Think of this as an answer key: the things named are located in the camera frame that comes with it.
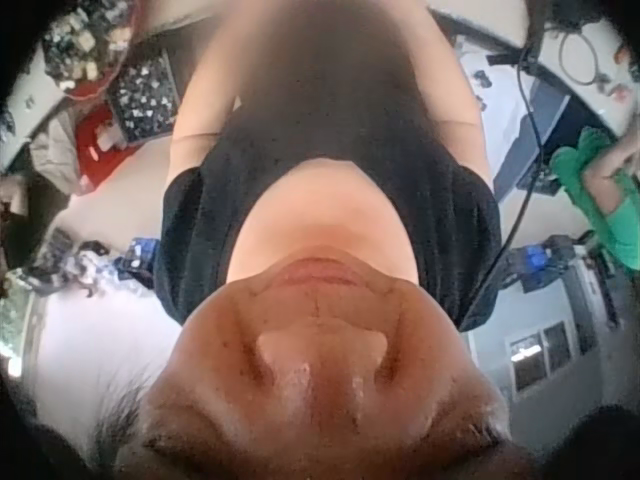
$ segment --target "lips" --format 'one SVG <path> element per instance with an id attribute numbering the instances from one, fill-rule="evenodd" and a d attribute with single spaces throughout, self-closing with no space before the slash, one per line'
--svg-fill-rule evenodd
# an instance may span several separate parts
<path id="1" fill-rule="evenodd" d="M 355 270 L 327 258 L 305 258 L 290 263 L 274 276 L 270 287 L 313 284 L 366 287 L 364 278 Z"/>

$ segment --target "person in green shirt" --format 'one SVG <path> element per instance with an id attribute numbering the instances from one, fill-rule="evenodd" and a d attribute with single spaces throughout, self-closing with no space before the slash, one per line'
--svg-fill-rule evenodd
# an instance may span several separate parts
<path id="1" fill-rule="evenodd" d="M 632 270 L 640 270 L 640 192 L 633 179 L 639 159 L 636 117 L 618 143 L 586 127 L 577 148 L 562 147 L 551 160 L 551 170 L 604 247 Z"/>

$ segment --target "cable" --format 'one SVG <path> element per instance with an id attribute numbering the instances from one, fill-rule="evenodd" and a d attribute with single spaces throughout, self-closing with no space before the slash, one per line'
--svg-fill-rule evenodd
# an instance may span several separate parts
<path id="1" fill-rule="evenodd" d="M 564 64 L 564 50 L 567 45 L 567 40 L 571 35 L 577 35 L 578 37 L 580 37 L 582 41 L 585 43 L 585 45 L 589 47 L 589 50 L 591 50 L 591 54 L 593 55 L 593 64 L 596 71 L 593 74 L 593 78 L 588 82 L 585 82 L 583 80 L 578 80 L 577 78 L 575 78 L 573 75 L 569 73 L 569 71 L 567 70 L 567 67 Z M 590 87 L 591 85 L 597 83 L 600 77 L 602 76 L 602 73 L 600 72 L 600 62 L 598 61 L 598 52 L 596 51 L 596 47 L 594 47 L 591 40 L 589 40 L 589 38 L 587 38 L 587 36 L 581 32 L 575 32 L 575 33 L 567 32 L 564 34 L 564 36 L 562 37 L 562 41 L 560 42 L 560 48 L 558 49 L 558 63 L 560 64 L 562 73 L 564 73 L 569 80 L 583 87 Z"/>
<path id="2" fill-rule="evenodd" d="M 518 216 L 511 228 L 511 232 L 507 236 L 507 239 L 504 242 L 504 245 L 498 252 L 495 260 L 487 270 L 487 273 L 482 278 L 482 281 L 478 284 L 478 288 L 476 288 L 475 293 L 473 294 L 471 304 L 465 314 L 465 317 L 462 321 L 461 327 L 467 322 L 468 318 L 473 314 L 473 311 L 478 306 L 480 299 L 486 292 L 487 288 L 491 285 L 491 282 L 494 280 L 496 273 L 500 271 L 500 264 L 504 260 L 505 256 L 511 249 L 511 245 L 513 244 L 513 240 L 516 238 L 518 231 L 522 225 L 522 221 L 524 220 L 524 216 L 527 213 L 529 208 L 529 203 L 531 202 L 531 197 L 533 196 L 533 191 L 535 190 L 536 183 L 542 174 L 542 170 L 544 167 L 544 145 L 542 144 L 542 135 L 540 134 L 540 129 L 538 128 L 538 124 L 536 123 L 536 119 L 533 116 L 533 110 L 531 108 L 531 104 L 529 103 L 529 99 L 524 91 L 524 87 L 522 86 L 522 67 L 525 61 L 527 60 L 527 56 L 529 55 L 529 48 L 525 47 L 522 50 L 522 55 L 520 56 L 520 61 L 517 66 L 517 77 L 518 77 L 518 90 L 520 90 L 520 95 L 522 100 L 524 101 L 524 105 L 527 109 L 527 117 L 529 118 L 529 123 L 531 124 L 531 129 L 533 130 L 533 134 L 536 139 L 536 144 L 538 147 L 538 151 L 540 152 L 539 157 L 536 161 L 536 168 L 531 177 L 531 185 L 527 189 L 527 194 L 524 197 L 524 201 L 522 202 L 522 207 L 520 207 L 520 211 L 518 212 Z"/>

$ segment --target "neck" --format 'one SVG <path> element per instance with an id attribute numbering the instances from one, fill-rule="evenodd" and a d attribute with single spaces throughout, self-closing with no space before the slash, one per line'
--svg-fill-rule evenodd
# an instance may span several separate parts
<path id="1" fill-rule="evenodd" d="M 391 202 L 354 164 L 327 159 L 303 163 L 265 192 L 242 227 L 227 281 L 323 248 L 418 283 L 411 243 Z"/>

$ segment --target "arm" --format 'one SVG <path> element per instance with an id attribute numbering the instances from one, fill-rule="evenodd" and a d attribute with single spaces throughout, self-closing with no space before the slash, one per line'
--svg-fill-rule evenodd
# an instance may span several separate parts
<path id="1" fill-rule="evenodd" d="M 640 152 L 639 119 L 640 117 L 636 117 L 627 134 L 582 172 L 584 187 L 604 215 L 611 215 L 624 202 L 624 193 L 618 186 L 615 175 L 625 168 L 630 158 Z"/>
<path id="2" fill-rule="evenodd" d="M 215 146 L 246 78 L 266 12 L 255 2 L 241 3 L 205 50 L 178 112 L 167 185 L 183 171 L 199 167 Z"/>
<path id="3" fill-rule="evenodd" d="M 378 0 L 401 30 L 437 134 L 460 165 L 493 189 L 482 114 L 455 52 L 423 0 Z"/>

